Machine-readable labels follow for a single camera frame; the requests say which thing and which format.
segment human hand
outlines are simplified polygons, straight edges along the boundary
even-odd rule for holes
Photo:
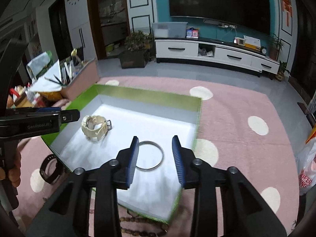
[[[29,142],[31,138],[23,139],[19,142],[16,148],[16,154],[14,158],[14,168],[10,169],[8,172],[9,180],[12,182],[13,187],[18,187],[21,183],[21,151],[25,145]],[[5,179],[5,171],[0,168],[0,181]]]

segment small potted plant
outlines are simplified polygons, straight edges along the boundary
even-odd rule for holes
[[[273,60],[277,60],[277,57],[279,55],[279,52],[284,47],[284,43],[280,38],[277,37],[276,34],[271,33],[270,39],[269,39],[269,57]]]
[[[284,79],[284,72],[285,71],[290,74],[290,71],[288,71],[286,69],[287,64],[288,64],[287,62],[281,62],[280,61],[279,71],[278,71],[278,73],[276,75],[276,80],[278,80],[280,82],[283,81],[283,79]]]
[[[122,69],[144,68],[146,66],[149,58],[149,50],[147,48],[151,39],[151,34],[146,34],[142,31],[132,32],[125,39],[127,51],[119,55]]]

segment silver bracelet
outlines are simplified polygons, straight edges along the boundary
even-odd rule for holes
[[[160,161],[156,166],[154,166],[154,167],[150,167],[150,168],[141,168],[141,167],[139,167],[139,166],[136,166],[136,167],[137,167],[139,170],[141,170],[141,171],[152,171],[152,170],[158,168],[158,167],[162,164],[165,155],[164,155],[164,153],[163,153],[163,149],[162,149],[162,148],[160,147],[160,145],[158,145],[157,143],[155,143],[155,142],[153,142],[153,141],[141,141],[141,142],[139,143],[139,146],[142,146],[142,145],[145,145],[145,144],[149,144],[149,145],[153,145],[153,146],[157,147],[157,148],[160,150],[161,154],[162,154],[162,159],[161,159],[161,161]]]

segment teal wall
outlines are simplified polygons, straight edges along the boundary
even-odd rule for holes
[[[274,32],[275,28],[275,2],[270,0],[270,31]],[[230,29],[224,29],[215,25],[203,23],[202,19],[190,19],[190,18],[172,18],[169,11],[169,0],[157,0],[158,20],[160,22],[168,21],[187,21],[189,26],[200,28],[200,36],[204,38],[221,39],[227,42],[232,42],[236,36],[235,31]],[[237,36],[243,38],[244,35],[252,36],[261,40],[261,45],[267,45],[267,35],[260,33],[256,30],[252,30],[246,27],[237,27]]]

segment black wristband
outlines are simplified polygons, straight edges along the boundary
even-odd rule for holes
[[[45,171],[46,171],[48,163],[53,159],[56,159],[56,169],[54,170],[53,174],[48,176]],[[44,159],[44,161],[39,169],[39,174],[41,175],[41,177],[44,179],[45,182],[51,184],[52,182],[54,182],[57,179],[57,177],[59,175],[62,174],[63,167],[64,167],[63,164],[58,160],[56,155],[50,154]]]

